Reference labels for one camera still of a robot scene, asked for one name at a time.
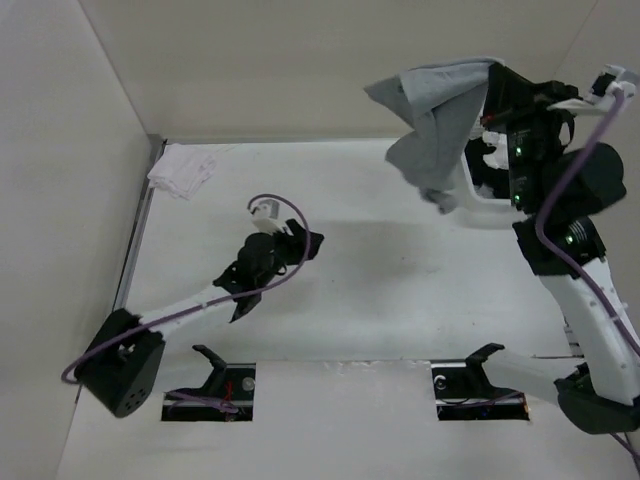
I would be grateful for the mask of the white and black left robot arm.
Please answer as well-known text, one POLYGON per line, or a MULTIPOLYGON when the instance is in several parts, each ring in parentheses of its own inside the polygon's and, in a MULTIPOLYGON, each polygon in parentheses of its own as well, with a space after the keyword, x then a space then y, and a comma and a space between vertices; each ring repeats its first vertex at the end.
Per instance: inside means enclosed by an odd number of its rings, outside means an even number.
POLYGON ((295 219, 272 233, 249 235, 236 259, 201 292, 155 311, 111 312, 74 364, 74 378, 114 417, 131 415, 152 393, 171 335, 198 323, 225 325, 247 316, 264 292, 313 260, 324 240, 295 219))

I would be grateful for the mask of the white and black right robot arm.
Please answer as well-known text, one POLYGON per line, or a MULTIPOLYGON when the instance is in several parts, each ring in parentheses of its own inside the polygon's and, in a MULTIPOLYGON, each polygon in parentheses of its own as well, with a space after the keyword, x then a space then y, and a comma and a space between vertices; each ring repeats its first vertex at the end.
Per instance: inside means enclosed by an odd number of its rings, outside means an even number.
POLYGON ((464 384, 483 396, 527 393, 560 408, 592 435, 639 427, 639 338, 613 285, 593 216, 626 195, 624 167, 603 142, 639 77, 606 66, 586 94, 531 82, 494 65, 482 123, 507 138, 510 200, 520 251, 574 333, 584 360, 543 363, 490 343, 466 359, 464 384))

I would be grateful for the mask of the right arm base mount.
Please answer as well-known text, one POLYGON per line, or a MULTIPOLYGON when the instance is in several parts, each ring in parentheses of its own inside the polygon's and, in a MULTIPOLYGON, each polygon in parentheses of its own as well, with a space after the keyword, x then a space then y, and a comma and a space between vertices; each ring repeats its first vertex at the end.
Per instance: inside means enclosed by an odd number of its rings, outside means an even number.
POLYGON ((430 364, 439 421, 529 421, 523 393, 490 384, 483 363, 504 346, 489 343, 464 359, 430 364))

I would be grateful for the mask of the grey tank top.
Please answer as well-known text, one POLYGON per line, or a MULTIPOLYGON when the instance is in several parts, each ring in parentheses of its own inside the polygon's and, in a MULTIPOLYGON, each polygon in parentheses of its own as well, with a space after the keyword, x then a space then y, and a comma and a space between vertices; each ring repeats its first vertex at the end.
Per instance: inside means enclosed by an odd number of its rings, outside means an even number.
POLYGON ((495 57, 449 60, 403 70, 364 87, 374 103, 410 127, 385 154, 420 197, 449 214, 458 206, 454 172, 479 118, 495 57))

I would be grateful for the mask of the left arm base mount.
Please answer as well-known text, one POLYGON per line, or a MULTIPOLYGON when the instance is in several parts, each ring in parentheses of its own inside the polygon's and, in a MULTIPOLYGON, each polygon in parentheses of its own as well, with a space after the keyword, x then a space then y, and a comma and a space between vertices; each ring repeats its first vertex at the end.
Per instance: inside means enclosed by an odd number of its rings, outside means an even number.
POLYGON ((256 391, 255 363, 228 363, 205 345, 192 349, 207 362, 207 377, 194 387, 164 394, 163 422, 250 422, 256 391))

